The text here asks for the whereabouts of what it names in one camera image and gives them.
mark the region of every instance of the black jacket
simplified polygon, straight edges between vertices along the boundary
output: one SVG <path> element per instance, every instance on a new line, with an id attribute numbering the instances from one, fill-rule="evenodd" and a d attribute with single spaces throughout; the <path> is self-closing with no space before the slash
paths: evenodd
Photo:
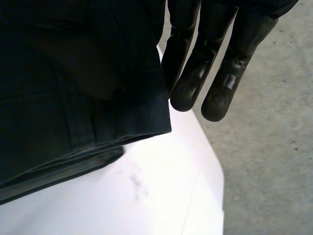
<path id="1" fill-rule="evenodd" d="M 135 0 L 15 2 L 0 3 L 0 203 L 171 131 L 155 41 Z"/>

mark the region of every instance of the gray concrete ground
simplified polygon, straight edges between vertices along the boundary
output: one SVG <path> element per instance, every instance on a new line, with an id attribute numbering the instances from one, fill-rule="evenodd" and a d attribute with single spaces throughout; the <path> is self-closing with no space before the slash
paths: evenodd
<path id="1" fill-rule="evenodd" d="M 167 20 L 160 45 L 166 46 Z M 259 45 L 226 117 L 194 107 L 225 175 L 225 235 L 313 235 L 313 1 L 301 0 Z"/>

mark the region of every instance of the dark garment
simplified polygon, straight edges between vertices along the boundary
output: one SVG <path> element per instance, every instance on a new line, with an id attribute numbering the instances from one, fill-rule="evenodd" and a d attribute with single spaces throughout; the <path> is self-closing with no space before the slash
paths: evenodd
<path id="1" fill-rule="evenodd" d="M 238 6 L 247 11 L 279 18 L 289 12 L 299 0 L 217 0 Z"/>
<path id="2" fill-rule="evenodd" d="M 35 11 L 39 21 L 23 8 L 12 12 L 0 3 L 0 10 L 0 204 L 104 167 L 122 155 L 122 145 L 171 131 L 155 41 L 135 0 L 92 0 L 78 16 L 69 14 L 70 23 L 61 13 L 60 21 L 43 19 L 45 7 Z M 87 94 L 73 77 L 78 66 L 58 61 L 46 44 L 28 41 L 41 40 L 38 30 L 77 28 L 97 32 L 108 69 L 114 70 L 106 82 L 122 84 L 112 99 Z M 84 64 L 78 58 L 73 63 Z M 86 64 L 98 70 L 91 61 Z M 106 82 L 100 83 L 104 91 Z"/>

